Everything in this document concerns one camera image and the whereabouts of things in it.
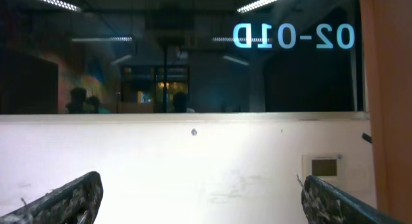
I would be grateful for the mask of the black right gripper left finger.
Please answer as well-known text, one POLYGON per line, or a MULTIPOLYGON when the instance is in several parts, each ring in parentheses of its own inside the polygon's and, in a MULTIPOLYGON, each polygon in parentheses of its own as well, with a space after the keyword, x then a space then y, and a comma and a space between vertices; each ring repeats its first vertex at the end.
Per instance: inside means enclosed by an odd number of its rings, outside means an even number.
POLYGON ((91 171, 1 216, 1 224, 94 224, 103 199, 100 174, 91 171))

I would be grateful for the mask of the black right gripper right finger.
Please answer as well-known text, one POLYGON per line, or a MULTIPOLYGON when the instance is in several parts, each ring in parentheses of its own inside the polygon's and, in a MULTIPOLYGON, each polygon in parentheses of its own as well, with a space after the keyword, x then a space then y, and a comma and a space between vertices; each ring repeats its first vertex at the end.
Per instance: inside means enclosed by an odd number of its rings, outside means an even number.
POLYGON ((402 224, 317 176, 307 176, 301 187, 309 224, 402 224))

